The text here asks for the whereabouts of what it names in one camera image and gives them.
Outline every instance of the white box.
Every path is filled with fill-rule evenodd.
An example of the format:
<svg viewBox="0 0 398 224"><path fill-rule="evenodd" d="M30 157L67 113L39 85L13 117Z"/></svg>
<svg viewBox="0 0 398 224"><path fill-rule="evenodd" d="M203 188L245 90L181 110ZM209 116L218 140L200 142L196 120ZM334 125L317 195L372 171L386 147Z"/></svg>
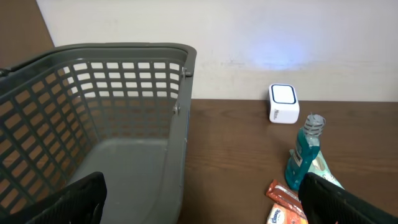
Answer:
<svg viewBox="0 0 398 224"><path fill-rule="evenodd" d="M294 124L299 118L299 100L294 87L291 85L270 85L267 104L269 120L273 123Z"/></svg>

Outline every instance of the gray plastic basket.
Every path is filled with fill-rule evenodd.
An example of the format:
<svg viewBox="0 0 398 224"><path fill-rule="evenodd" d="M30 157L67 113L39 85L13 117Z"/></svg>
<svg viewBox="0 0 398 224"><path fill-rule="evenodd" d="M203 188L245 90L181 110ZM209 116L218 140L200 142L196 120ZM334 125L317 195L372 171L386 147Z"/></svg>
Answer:
<svg viewBox="0 0 398 224"><path fill-rule="evenodd" d="M173 223L196 51L180 44L58 47L0 78L0 216L94 171L102 223Z"/></svg>

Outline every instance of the wooden table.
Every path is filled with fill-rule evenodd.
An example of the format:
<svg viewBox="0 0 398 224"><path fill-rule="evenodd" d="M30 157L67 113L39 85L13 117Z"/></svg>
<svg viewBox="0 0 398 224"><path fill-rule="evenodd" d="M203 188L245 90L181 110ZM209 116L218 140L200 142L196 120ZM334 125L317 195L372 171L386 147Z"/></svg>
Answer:
<svg viewBox="0 0 398 224"><path fill-rule="evenodd" d="M398 103L300 102L296 124L272 124L263 101L193 100L179 223L265 223L264 195L309 113L326 118L322 153L349 192L398 216Z"/></svg>

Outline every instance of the white wall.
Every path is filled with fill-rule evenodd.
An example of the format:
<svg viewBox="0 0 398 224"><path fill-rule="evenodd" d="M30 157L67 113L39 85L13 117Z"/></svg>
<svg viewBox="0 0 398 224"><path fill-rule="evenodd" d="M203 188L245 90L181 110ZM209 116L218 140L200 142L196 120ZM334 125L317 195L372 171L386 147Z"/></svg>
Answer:
<svg viewBox="0 0 398 224"><path fill-rule="evenodd" d="M56 46L179 42L194 98L398 101L397 0L37 0Z"/></svg>

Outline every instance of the teal bottle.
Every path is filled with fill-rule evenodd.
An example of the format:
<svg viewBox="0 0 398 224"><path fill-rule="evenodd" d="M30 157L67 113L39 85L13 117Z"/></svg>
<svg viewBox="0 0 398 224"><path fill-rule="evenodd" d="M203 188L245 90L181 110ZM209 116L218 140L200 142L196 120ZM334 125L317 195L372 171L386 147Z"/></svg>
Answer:
<svg viewBox="0 0 398 224"><path fill-rule="evenodd" d="M292 190L298 190L304 175L320 150L319 136L325 126L325 119L320 115L310 114L297 134L295 150L287 162L285 178Z"/></svg>

